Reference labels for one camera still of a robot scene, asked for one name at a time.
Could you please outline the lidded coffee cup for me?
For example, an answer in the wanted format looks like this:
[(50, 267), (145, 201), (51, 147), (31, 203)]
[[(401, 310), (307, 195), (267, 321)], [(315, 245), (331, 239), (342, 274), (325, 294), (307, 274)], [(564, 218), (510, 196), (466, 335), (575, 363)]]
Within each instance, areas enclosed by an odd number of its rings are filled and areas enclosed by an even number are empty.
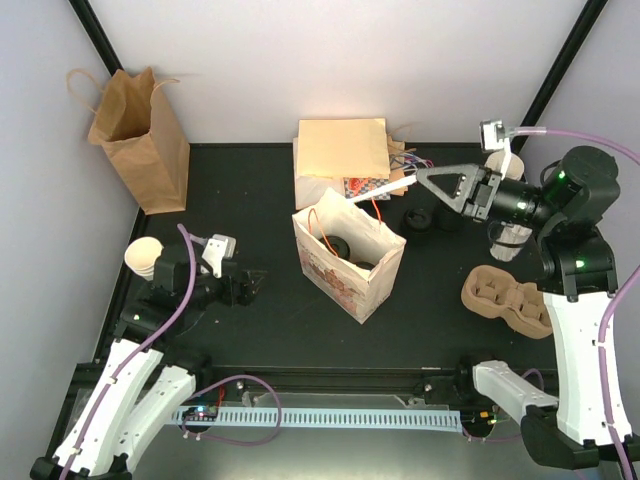
[(351, 258), (351, 248), (346, 240), (339, 236), (328, 235), (322, 238), (326, 249), (340, 259), (349, 261)]
[(373, 270), (375, 268), (374, 264), (371, 264), (371, 263), (366, 262), (366, 261), (354, 262), (354, 265), (356, 267), (361, 268), (361, 269), (366, 270), (366, 271), (371, 271), (371, 270)]

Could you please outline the white printed paper bag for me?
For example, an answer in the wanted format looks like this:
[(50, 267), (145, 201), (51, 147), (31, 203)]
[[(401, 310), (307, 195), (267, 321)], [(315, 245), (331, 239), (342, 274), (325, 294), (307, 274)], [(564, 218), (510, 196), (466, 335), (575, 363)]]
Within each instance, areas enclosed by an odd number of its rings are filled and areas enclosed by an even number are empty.
[[(329, 188), (321, 199), (292, 215), (304, 275), (359, 323), (390, 296), (406, 240)], [(331, 254), (322, 238), (335, 235), (351, 248), (349, 261)], [(366, 271), (354, 262), (375, 265)]]

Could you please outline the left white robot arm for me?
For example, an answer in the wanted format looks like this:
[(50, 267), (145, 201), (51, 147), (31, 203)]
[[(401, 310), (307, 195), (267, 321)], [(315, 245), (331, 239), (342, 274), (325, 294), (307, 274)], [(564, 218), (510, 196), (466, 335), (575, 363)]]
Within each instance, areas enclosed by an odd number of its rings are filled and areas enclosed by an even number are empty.
[(211, 304), (254, 300), (266, 274), (239, 268), (234, 251), (234, 239), (224, 235), (186, 246), (143, 237), (127, 248), (125, 264), (144, 283), (120, 314), (82, 413), (55, 452), (35, 460), (31, 478), (130, 479), (174, 411), (213, 391), (209, 357), (172, 342)]

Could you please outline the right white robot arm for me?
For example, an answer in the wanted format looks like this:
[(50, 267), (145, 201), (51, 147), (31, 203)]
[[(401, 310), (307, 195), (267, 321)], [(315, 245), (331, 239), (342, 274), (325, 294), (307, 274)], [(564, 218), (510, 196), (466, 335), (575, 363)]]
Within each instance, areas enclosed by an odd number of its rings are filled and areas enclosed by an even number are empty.
[(614, 462), (632, 479), (639, 438), (621, 399), (612, 333), (626, 287), (598, 228), (619, 197), (617, 176), (612, 156), (578, 146), (539, 187), (475, 164), (423, 169), (417, 180), (464, 217), (529, 228), (544, 271), (537, 287), (555, 344), (557, 394), (542, 392), (506, 363), (491, 360), (457, 374), (457, 396), (497, 404), (519, 425), (539, 465), (577, 470)]

